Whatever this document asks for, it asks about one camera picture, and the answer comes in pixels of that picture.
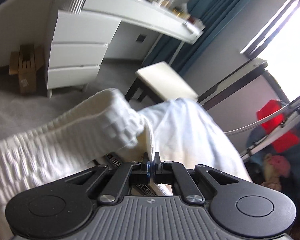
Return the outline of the cream white zip jacket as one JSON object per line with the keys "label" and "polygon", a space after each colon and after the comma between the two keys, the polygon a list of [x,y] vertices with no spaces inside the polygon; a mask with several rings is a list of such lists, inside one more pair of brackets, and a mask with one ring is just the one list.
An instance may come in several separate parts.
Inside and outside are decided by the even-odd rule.
{"label": "cream white zip jacket", "polygon": [[0,239],[11,231],[4,210],[25,190],[67,177],[115,152],[124,161],[147,154],[177,159],[154,136],[154,125],[138,113],[115,88],[105,89],[35,129],[0,141]]}

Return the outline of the pink clothes pile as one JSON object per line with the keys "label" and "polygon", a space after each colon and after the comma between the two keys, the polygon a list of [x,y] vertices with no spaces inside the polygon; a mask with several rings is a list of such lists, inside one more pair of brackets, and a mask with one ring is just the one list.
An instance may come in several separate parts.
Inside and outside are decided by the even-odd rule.
{"label": "pink clothes pile", "polygon": [[275,191],[281,191],[280,178],[288,178],[290,169],[290,163],[284,156],[266,154],[263,159],[264,182],[261,185]]}

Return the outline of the pastel bed sheet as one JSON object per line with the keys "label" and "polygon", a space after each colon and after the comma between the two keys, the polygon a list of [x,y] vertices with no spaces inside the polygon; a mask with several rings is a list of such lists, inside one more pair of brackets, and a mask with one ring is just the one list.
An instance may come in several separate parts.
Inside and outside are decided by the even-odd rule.
{"label": "pastel bed sheet", "polygon": [[251,178],[234,145],[195,101],[179,98],[139,111],[153,132],[154,151],[193,169],[203,164],[237,178]]}

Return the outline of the white cushioned stool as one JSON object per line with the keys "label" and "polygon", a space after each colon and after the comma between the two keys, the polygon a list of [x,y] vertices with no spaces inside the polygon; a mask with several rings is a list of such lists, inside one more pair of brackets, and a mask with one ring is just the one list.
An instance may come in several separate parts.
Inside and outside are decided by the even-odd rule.
{"label": "white cushioned stool", "polygon": [[135,75],[135,81],[125,94],[127,101],[132,99],[138,89],[142,90],[137,98],[139,102],[145,97],[149,97],[154,103],[177,98],[198,100],[198,94],[164,61],[140,68]]}

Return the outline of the black folded ironing board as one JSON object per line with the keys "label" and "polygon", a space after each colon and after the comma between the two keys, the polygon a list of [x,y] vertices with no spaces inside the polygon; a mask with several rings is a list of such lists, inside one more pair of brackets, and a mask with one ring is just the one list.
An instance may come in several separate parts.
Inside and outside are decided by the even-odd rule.
{"label": "black folded ironing board", "polygon": [[200,95],[198,103],[200,103],[206,111],[215,107],[262,75],[267,66],[267,61],[258,57],[248,60],[237,70],[230,73],[219,83]]}

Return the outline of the garment steamer stand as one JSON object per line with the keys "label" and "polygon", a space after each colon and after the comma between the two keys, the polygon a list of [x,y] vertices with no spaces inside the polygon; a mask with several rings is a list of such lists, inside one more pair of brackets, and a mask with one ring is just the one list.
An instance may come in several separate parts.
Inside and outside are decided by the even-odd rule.
{"label": "garment steamer stand", "polygon": [[278,126],[274,128],[273,131],[271,131],[268,135],[257,141],[253,144],[253,146],[248,147],[246,150],[244,150],[241,153],[241,158],[243,161],[246,161],[248,158],[250,158],[252,155],[254,155],[257,152],[260,152],[262,149],[270,145],[275,140],[279,139],[281,136],[286,134],[288,131],[293,129],[299,122],[300,122],[300,95],[293,100],[292,102],[288,103],[287,105],[283,106],[278,111],[272,113],[271,115],[263,118],[260,121],[254,122],[252,124],[249,124],[247,126],[234,129],[232,131],[227,131],[224,134],[225,135],[234,135],[239,134],[242,132],[246,132],[248,130],[251,130],[261,124],[264,124],[271,119],[277,117],[280,114],[287,113],[287,117],[283,119],[282,122],[279,123]]}

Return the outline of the cardboard box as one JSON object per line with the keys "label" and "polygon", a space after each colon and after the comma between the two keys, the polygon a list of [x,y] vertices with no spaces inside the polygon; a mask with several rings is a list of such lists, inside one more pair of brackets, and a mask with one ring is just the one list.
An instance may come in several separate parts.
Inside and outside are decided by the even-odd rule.
{"label": "cardboard box", "polygon": [[33,44],[20,45],[10,55],[9,75],[17,75],[21,94],[37,90],[37,72],[44,66],[44,48]]}

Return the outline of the white dressing table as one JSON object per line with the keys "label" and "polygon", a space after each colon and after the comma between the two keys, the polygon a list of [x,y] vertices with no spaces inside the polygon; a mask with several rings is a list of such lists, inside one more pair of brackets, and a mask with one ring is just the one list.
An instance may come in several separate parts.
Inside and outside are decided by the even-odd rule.
{"label": "white dressing table", "polygon": [[120,23],[194,44],[202,27],[142,0],[55,0],[46,28],[45,82],[53,89],[94,81]]}

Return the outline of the window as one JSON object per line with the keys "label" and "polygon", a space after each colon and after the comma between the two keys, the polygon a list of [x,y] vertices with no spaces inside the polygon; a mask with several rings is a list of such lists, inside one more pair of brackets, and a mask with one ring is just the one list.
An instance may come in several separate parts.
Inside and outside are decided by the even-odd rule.
{"label": "window", "polygon": [[285,102],[296,99],[300,95],[300,0],[287,0],[241,54],[266,60],[264,78],[277,96]]}

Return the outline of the dark teal left curtain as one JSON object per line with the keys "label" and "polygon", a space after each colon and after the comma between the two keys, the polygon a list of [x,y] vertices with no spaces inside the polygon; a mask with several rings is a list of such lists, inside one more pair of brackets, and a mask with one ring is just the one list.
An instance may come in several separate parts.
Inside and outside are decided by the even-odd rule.
{"label": "dark teal left curtain", "polygon": [[185,44],[176,57],[175,50],[181,44],[176,38],[163,35],[150,54],[144,66],[172,61],[171,67],[184,76],[221,31],[241,12],[251,0],[189,0],[187,23],[193,24],[202,34],[194,44]]}

